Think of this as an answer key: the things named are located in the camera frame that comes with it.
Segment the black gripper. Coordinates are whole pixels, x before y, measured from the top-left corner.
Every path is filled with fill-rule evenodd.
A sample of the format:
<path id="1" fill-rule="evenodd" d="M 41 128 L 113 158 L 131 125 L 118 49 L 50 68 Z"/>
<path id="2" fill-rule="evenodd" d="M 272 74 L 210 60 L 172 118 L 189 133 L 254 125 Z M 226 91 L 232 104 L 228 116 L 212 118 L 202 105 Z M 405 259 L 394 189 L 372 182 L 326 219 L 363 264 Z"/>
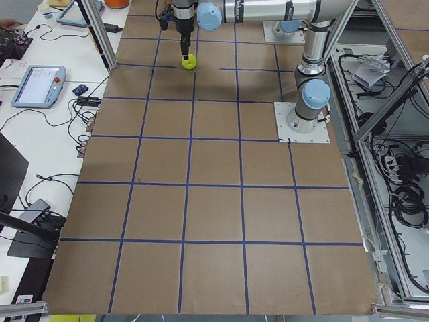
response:
<path id="1" fill-rule="evenodd" d="M 194 31 L 194 18 L 179 19 L 176 18 L 176 31 L 181 35 L 180 49 L 184 60 L 189 60 L 189 47 L 191 34 Z"/>

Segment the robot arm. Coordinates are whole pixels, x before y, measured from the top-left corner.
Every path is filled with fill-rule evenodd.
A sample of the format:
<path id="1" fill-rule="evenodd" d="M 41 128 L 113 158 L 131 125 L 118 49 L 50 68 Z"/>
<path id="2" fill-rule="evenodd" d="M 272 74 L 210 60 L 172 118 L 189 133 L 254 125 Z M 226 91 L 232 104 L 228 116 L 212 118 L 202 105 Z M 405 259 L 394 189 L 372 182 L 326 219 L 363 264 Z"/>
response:
<path id="1" fill-rule="evenodd" d="M 308 134 L 330 101 L 326 59 L 354 6 L 354 1 L 173 1 L 160 18 L 176 24 L 185 60 L 196 25 L 212 32 L 223 23 L 270 22 L 273 34 L 283 40 L 304 24 L 304 49 L 294 72 L 298 101 L 286 123 L 292 131 Z"/>

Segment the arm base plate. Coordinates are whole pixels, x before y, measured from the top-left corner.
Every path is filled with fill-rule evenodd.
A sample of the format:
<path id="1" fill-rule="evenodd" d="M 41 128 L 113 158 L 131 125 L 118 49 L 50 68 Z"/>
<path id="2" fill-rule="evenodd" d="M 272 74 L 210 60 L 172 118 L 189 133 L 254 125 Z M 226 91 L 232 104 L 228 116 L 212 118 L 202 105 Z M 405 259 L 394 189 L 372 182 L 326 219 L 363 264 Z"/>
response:
<path id="1" fill-rule="evenodd" d="M 327 115 L 321 111 L 317 119 L 306 121 L 296 115 L 295 106 L 295 102 L 274 103 L 278 141 L 283 143 L 329 144 Z"/>
<path id="2" fill-rule="evenodd" d="M 263 30 L 266 44 L 303 46 L 304 27 L 300 20 L 264 21 Z"/>

